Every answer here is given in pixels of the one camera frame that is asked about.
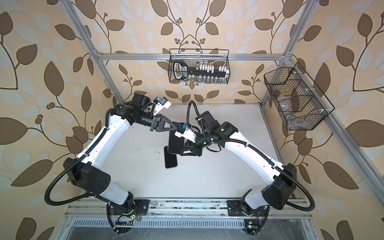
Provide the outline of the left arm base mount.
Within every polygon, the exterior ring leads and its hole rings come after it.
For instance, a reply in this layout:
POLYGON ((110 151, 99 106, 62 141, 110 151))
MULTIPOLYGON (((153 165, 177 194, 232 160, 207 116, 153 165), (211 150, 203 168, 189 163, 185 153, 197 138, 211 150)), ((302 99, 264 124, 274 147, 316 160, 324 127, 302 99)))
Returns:
POLYGON ((131 230, 135 222, 141 220, 149 210, 150 200, 127 200, 123 205, 108 203, 107 220, 115 234, 124 234, 131 230))

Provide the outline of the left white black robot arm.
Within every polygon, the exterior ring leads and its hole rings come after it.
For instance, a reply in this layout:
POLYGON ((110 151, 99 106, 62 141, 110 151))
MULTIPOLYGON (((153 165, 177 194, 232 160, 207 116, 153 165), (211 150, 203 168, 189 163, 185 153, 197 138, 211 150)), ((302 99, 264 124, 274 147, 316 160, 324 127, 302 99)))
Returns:
POLYGON ((64 162, 65 174, 73 185, 89 192, 90 196, 123 205, 130 193, 111 181, 111 176, 101 169, 118 139, 134 123, 149 127, 151 131, 168 132, 186 129, 186 124, 172 123, 161 115, 171 103, 166 98, 150 98, 134 94, 131 101, 116 105, 106 113, 106 123, 95 139, 75 159, 64 162))

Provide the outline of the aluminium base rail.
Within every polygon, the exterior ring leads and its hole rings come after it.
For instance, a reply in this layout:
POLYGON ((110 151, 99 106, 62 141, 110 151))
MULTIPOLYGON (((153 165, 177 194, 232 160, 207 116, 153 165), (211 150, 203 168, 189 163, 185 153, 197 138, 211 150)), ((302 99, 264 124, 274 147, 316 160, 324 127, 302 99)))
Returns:
MULTIPOLYGON (((137 213, 141 218, 249 219, 236 201, 238 199, 151 198, 148 204, 139 206, 137 213)), ((97 199, 80 200, 70 204, 64 216, 105 217, 106 203, 97 199)))

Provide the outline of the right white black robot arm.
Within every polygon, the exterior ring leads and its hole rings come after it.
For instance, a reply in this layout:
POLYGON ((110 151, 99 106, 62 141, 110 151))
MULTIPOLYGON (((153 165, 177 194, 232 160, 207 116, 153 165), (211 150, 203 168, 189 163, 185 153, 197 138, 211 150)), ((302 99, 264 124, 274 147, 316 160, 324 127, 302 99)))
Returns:
POLYGON ((248 190, 241 199, 243 212, 251 214, 259 207, 269 206, 282 210, 296 189, 296 171, 289 166, 270 158, 252 145, 244 135, 229 122, 219 124, 210 112, 204 112, 196 118, 202 131, 195 133, 187 124, 178 124, 173 136, 183 139, 181 156, 202 155, 203 149, 210 145, 219 145, 240 157, 265 182, 261 190, 248 190))

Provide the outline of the black tool in basket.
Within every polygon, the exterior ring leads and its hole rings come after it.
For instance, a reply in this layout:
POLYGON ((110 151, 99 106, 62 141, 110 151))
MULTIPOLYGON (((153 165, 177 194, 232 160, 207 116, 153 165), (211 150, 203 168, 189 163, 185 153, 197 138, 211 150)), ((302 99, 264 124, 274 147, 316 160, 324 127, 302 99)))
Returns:
POLYGON ((192 62, 189 66, 183 60, 176 60, 171 64, 171 73, 177 80, 192 79, 228 79, 231 76, 230 69, 227 66, 215 66, 192 62))

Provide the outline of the black phone on table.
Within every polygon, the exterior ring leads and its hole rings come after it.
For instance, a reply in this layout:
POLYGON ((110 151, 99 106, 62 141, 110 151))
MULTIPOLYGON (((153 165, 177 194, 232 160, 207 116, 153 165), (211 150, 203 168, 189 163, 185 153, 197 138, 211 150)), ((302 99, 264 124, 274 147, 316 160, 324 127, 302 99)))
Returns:
POLYGON ((165 168, 171 169, 178 166, 177 155, 171 154, 168 151, 168 146, 164 147, 165 168))

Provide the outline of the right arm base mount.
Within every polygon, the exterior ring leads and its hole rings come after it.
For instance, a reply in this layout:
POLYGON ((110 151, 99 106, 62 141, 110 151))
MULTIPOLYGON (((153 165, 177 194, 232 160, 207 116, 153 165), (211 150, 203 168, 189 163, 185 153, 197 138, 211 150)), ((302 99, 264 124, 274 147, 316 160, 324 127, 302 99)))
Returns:
POLYGON ((262 230, 270 212, 270 206, 252 209, 244 200, 228 200, 227 209, 230 217, 251 217, 250 220, 245 220, 243 228, 249 236, 256 236, 262 230))

